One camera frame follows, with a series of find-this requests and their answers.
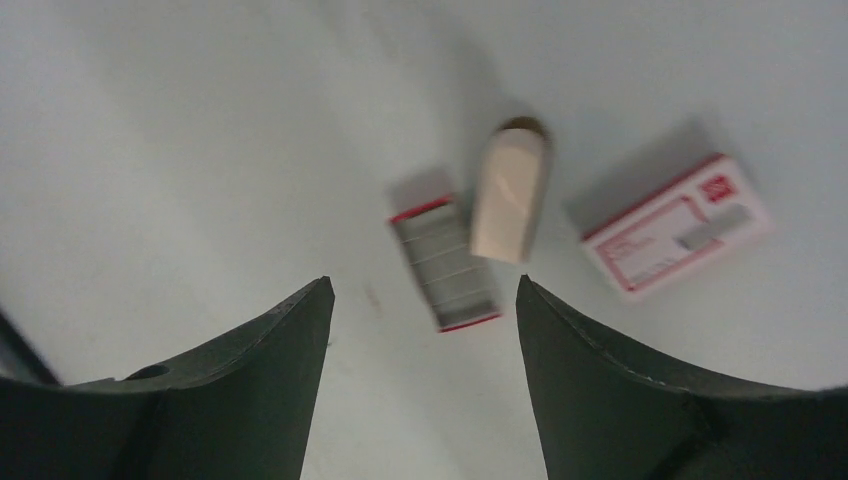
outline logo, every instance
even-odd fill
[[[704,192],[704,196],[707,197],[710,203],[719,203],[725,198],[730,198],[737,193],[733,182],[721,174],[702,183],[699,188]]]

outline white box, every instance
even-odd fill
[[[639,300],[772,229],[736,161],[715,154],[585,234],[582,246],[616,290]]]

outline stain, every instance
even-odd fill
[[[371,305],[371,308],[374,309],[374,314],[377,318],[383,318],[383,304],[380,303],[380,299],[377,297],[374,287],[371,286],[371,283],[365,282],[362,289],[365,291],[365,298],[368,299],[368,303]]]

